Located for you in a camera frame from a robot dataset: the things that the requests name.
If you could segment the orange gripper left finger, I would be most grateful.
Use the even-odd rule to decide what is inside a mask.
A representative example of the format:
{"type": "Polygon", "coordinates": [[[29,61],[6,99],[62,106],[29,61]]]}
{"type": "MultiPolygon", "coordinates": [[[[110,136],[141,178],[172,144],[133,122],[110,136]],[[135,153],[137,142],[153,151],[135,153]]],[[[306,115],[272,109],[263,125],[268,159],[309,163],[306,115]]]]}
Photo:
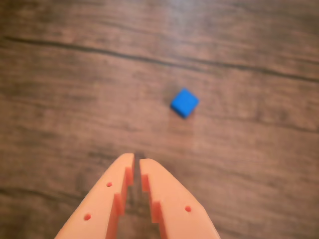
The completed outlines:
{"type": "Polygon", "coordinates": [[[124,214],[127,189],[133,184],[135,157],[119,156],[82,200],[57,239],[115,239],[124,214]]]}

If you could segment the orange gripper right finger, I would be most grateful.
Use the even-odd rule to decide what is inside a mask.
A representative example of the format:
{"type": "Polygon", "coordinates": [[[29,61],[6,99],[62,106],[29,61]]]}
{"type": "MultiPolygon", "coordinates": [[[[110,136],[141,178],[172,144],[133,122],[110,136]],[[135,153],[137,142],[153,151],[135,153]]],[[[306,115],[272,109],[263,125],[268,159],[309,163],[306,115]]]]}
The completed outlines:
{"type": "Polygon", "coordinates": [[[204,207],[161,164],[141,159],[140,170],[152,222],[159,225],[162,239],[220,238],[204,207]]]}

